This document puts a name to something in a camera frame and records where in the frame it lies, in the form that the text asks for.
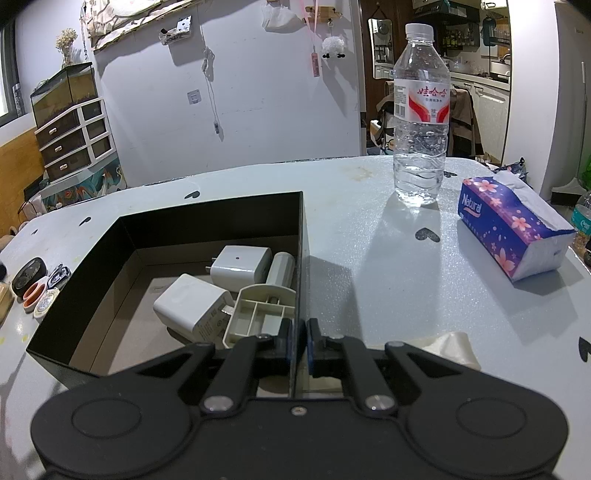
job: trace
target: pink lanyard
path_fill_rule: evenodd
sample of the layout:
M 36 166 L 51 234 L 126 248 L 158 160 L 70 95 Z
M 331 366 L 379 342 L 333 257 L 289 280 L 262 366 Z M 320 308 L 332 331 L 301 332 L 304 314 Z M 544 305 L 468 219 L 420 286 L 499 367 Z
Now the pink lanyard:
M 316 25 L 318 22 L 318 1 L 316 0 L 316 4 L 314 6 L 314 33 L 312 33 L 312 29 L 310 27 L 310 23 L 308 20 L 308 15 L 306 13 L 306 8 L 304 6 L 304 0 L 300 0 L 300 7 L 301 12 L 304 15 L 304 21 L 306 22 L 306 26 L 308 26 L 308 32 L 310 33 L 310 40 L 312 42 L 312 75 L 314 77 L 320 76 L 320 64 L 318 61 L 318 54 L 316 53 L 316 43 L 314 42 L 316 39 Z

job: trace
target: fish tank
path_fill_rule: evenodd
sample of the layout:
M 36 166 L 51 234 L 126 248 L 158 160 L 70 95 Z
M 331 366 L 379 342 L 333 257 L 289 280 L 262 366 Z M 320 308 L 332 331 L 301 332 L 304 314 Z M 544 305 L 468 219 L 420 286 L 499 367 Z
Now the fish tank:
M 37 128 L 78 103 L 98 98 L 92 63 L 61 69 L 31 94 Z

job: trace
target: hook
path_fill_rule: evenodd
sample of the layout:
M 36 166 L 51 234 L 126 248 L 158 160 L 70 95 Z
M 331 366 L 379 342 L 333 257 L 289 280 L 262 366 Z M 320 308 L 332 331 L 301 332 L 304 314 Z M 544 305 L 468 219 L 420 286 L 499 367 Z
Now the hook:
M 374 10 L 374 13 L 372 13 L 372 14 L 371 14 L 369 17 L 370 17 L 370 18 L 373 18 L 373 17 L 374 17 L 374 15 L 375 15 L 375 14 L 376 14 L 378 11 L 379 11 L 379 12 L 382 14 L 382 16 L 384 17 L 384 20 L 388 20 L 388 16 L 387 16 L 387 15 L 384 13 L 384 10 L 382 10 L 382 8 L 379 6 L 379 2 L 376 2 L 376 3 L 375 3 L 375 10 Z

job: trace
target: black box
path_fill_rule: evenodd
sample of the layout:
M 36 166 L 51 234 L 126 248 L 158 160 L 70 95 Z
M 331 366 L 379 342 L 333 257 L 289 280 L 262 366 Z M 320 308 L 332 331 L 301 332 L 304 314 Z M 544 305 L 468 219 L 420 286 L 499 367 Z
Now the black box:
M 71 388 L 182 347 L 156 320 L 153 300 L 182 273 L 205 275 L 205 265 L 225 245 L 291 253 L 295 257 L 291 286 L 297 292 L 294 318 L 304 319 L 304 218 L 302 192 L 122 216 L 75 269 L 27 352 Z

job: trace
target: vase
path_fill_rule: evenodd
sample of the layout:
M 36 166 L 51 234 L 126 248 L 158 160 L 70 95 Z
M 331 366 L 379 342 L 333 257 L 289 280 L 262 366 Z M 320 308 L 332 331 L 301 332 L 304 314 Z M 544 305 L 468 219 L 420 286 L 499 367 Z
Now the vase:
M 74 63 L 72 60 L 72 44 L 69 44 L 67 47 L 62 47 L 60 50 L 63 57 L 61 68 L 66 68 L 72 65 Z

